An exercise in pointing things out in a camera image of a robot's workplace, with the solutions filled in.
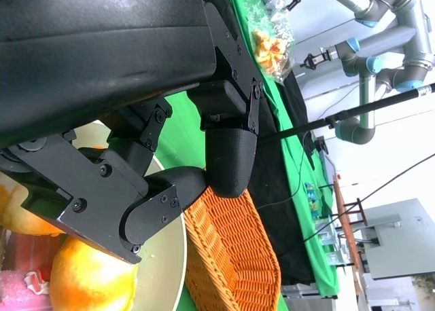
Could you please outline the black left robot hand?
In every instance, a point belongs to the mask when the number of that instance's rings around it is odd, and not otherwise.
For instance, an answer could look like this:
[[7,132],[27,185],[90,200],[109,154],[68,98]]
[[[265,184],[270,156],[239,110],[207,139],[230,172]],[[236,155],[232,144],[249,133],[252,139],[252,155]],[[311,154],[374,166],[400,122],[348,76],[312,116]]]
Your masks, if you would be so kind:
[[[206,166],[147,175],[179,92]],[[1,0],[1,170],[25,209],[122,261],[207,188],[245,191],[261,96],[228,0]]]

